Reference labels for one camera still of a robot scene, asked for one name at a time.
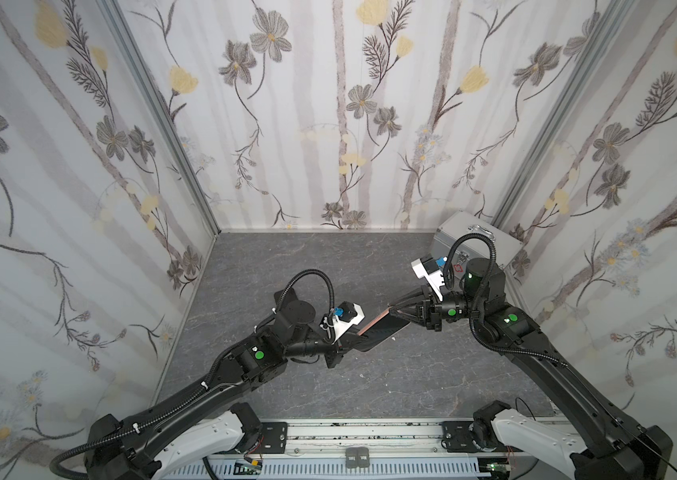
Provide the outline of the black smartphone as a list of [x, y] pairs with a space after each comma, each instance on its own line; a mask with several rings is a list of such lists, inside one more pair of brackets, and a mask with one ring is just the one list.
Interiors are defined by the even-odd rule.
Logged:
[[388, 339], [390, 339], [394, 334], [408, 325], [409, 322], [401, 321], [388, 315], [384, 320], [380, 321], [364, 335], [388, 335]]

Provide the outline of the pink phone case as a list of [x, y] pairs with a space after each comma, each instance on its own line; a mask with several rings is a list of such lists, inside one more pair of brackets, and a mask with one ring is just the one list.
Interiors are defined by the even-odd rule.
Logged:
[[376, 324], [378, 324], [380, 321], [384, 320], [390, 313], [390, 310], [385, 309], [383, 310], [380, 314], [373, 318], [366, 318], [364, 319], [360, 326], [359, 326], [359, 335], [364, 335], [367, 331], [369, 331], [372, 327], [374, 327]]

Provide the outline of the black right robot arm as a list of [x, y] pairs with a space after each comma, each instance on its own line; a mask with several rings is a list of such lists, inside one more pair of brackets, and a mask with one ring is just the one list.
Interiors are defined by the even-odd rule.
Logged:
[[540, 325], [506, 300], [504, 272], [489, 236], [458, 238], [446, 256], [413, 261], [425, 285], [392, 303], [388, 316], [439, 331], [465, 320], [476, 342], [505, 356], [556, 404], [571, 432], [494, 401], [473, 415], [464, 438], [472, 450], [524, 451], [571, 479], [663, 479], [672, 439], [645, 427], [596, 390], [562, 356]]

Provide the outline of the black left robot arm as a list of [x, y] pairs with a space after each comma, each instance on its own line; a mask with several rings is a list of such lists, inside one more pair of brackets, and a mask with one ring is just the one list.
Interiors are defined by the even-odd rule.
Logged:
[[332, 281], [304, 270], [274, 294], [276, 306], [254, 332], [226, 348], [200, 379], [140, 413], [94, 422], [86, 444], [50, 462], [64, 479], [156, 479], [178, 466], [170, 448], [187, 448], [192, 430], [212, 414], [232, 416], [232, 440], [222, 451], [258, 444], [262, 423], [240, 398], [277, 378], [290, 362], [322, 357], [336, 367], [353, 350], [367, 352], [399, 330], [386, 314], [368, 319], [353, 302], [336, 303]]

